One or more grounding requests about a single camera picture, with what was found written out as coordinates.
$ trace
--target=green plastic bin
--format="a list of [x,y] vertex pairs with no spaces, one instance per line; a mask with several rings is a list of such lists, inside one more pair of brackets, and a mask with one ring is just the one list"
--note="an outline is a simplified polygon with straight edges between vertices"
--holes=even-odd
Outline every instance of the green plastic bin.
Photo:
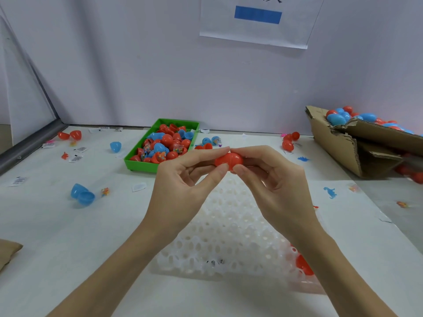
[[132,161],[130,158],[132,158],[133,155],[135,155],[135,151],[137,151],[138,148],[143,147],[143,143],[145,139],[153,132],[156,132],[160,125],[165,124],[169,126],[171,123],[175,124],[177,127],[182,127],[183,125],[187,128],[187,131],[194,129],[194,137],[191,141],[191,145],[188,148],[188,151],[194,149],[194,142],[197,138],[198,130],[200,127],[200,123],[196,121],[186,121],[186,120],[174,120],[174,119],[157,119],[157,121],[151,126],[150,130],[147,131],[147,133],[144,135],[144,137],[141,138],[140,141],[135,145],[134,148],[130,151],[130,153],[124,158],[125,165],[129,170],[134,171],[144,171],[144,172],[153,172],[157,173],[157,167],[158,164],[152,164],[149,162],[139,162],[139,161]]

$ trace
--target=blue rectangle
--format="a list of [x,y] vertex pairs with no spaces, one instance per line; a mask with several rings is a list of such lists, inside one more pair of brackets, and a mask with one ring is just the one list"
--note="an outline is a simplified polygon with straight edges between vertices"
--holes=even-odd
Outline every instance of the blue rectangle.
[[279,24],[282,12],[256,9],[255,7],[235,8],[235,19],[251,20],[265,23]]

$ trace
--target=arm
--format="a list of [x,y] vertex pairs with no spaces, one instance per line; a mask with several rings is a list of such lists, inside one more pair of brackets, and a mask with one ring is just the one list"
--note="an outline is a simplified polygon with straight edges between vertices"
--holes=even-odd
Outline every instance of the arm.
[[271,147],[231,149],[244,157],[234,172],[251,190],[263,217],[307,260],[340,317],[395,317],[321,227],[304,169]]
[[[47,317],[113,314],[153,257],[186,227],[228,171],[213,161],[229,147],[194,150],[159,165],[147,213],[138,228]],[[207,175],[198,185],[196,182]]]

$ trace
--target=white table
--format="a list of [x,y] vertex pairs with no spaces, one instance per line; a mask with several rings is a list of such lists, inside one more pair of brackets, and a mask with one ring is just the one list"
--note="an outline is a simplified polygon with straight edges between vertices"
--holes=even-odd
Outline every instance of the white table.
[[[80,145],[89,147],[79,163],[62,160],[71,148],[58,142],[0,177],[0,238],[24,245],[0,273],[2,317],[45,316],[124,242],[146,212],[155,175],[127,170],[109,148],[112,141],[131,148],[145,131],[79,129]],[[206,136],[212,134],[199,133],[197,142]],[[219,136],[224,145],[268,144],[282,153],[279,136]],[[304,166],[314,205],[343,253],[399,316],[422,316],[423,256],[395,225],[378,219],[379,209],[364,193],[348,190],[353,181],[311,137],[299,142],[302,147],[286,157]],[[7,187],[17,176],[29,179]],[[69,195],[76,182],[97,195],[108,187],[110,195],[82,208]],[[133,193],[131,187],[140,182],[147,188]],[[326,186],[336,188],[335,199],[329,199]],[[248,278],[206,282],[144,271],[114,316],[327,317],[336,312],[326,296],[281,292]]]

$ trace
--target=clear plastic egg tray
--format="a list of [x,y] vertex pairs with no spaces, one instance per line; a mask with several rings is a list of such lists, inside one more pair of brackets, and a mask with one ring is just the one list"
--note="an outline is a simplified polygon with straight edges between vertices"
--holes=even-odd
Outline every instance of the clear plastic egg tray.
[[273,279],[292,290],[323,293],[295,265],[298,251],[262,216],[248,187],[228,173],[199,213],[152,261],[151,272],[205,280],[226,274]]

